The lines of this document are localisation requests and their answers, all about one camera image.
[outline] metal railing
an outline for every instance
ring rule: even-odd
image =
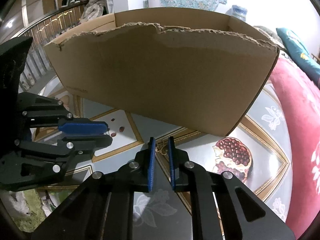
[[[28,91],[52,69],[43,46],[67,30],[79,25],[87,2],[78,2],[46,14],[15,35],[15,37],[33,37],[24,71],[20,75],[19,92]]]

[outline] cardboard box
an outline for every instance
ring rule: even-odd
[[[102,16],[44,49],[71,94],[217,136],[238,125],[279,55],[245,22],[188,8]]]

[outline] yellow design on pillow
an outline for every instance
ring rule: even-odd
[[[301,53],[300,57],[305,60],[309,60],[309,57],[304,52]]]

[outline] pink cushion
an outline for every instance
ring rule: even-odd
[[[320,210],[320,90],[282,55],[270,80],[283,108],[292,148],[293,184],[286,224],[299,238]]]

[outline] white wall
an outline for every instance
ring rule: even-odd
[[[128,0],[129,10],[143,8],[144,0]],[[309,0],[228,0],[219,4],[217,12],[225,13],[233,4],[247,8],[247,23],[292,29],[305,43],[309,52],[319,53],[320,16]]]

